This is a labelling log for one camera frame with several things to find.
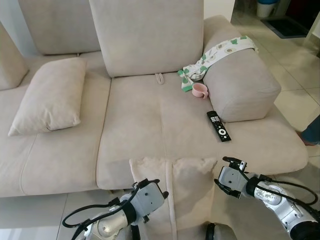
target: cloth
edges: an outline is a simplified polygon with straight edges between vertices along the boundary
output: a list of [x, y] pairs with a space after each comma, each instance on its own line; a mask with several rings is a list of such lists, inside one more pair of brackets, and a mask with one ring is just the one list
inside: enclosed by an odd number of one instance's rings
[[314, 145], [320, 144], [320, 115], [301, 133], [302, 138]]
[[214, 196], [215, 158], [148, 158], [130, 160], [135, 182], [159, 179], [169, 192], [164, 204], [139, 225], [142, 240], [205, 239]]
[[236, 37], [220, 42], [207, 51], [196, 64], [183, 67], [177, 73], [182, 78], [181, 88], [184, 92], [192, 89], [193, 81], [204, 78], [208, 68], [224, 57], [244, 49], [254, 49], [258, 52], [255, 43], [248, 36]]

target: doormat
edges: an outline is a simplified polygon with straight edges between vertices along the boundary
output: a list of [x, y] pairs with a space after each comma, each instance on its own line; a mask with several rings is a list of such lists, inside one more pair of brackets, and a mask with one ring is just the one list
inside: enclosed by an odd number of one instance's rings
[[262, 19], [261, 22], [282, 39], [305, 38], [309, 32], [288, 17], [270, 20]]

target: sofa armrest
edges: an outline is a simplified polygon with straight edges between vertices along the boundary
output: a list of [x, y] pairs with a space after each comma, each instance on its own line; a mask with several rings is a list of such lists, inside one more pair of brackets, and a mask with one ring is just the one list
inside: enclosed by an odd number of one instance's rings
[[[241, 34], [223, 16], [204, 21], [204, 52]], [[203, 78], [214, 110], [224, 122], [262, 119], [272, 107], [281, 86], [253, 49], [219, 60]]]

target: sofa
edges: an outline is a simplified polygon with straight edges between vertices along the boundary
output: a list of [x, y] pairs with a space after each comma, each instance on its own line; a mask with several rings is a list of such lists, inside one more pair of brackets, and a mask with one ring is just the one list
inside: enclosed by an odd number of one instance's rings
[[[25, 58], [29, 71], [18, 87], [0, 90], [0, 197], [127, 189], [134, 181], [129, 160], [144, 157], [215, 157], [216, 174], [223, 156], [266, 175], [307, 164], [304, 144], [273, 104], [280, 85], [252, 49], [209, 69], [210, 99], [181, 90], [177, 70], [241, 36], [223, 16], [203, 21], [203, 0], [19, 4], [41, 55]], [[8, 136], [37, 70], [73, 57], [87, 60], [81, 123]], [[218, 138], [206, 115], [213, 109], [232, 141]]]

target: trash bin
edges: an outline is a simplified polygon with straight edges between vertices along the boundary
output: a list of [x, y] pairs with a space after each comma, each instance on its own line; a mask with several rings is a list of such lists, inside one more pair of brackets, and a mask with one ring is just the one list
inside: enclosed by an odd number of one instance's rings
[[278, 0], [258, 0], [256, 15], [259, 18], [267, 18], [275, 8]]

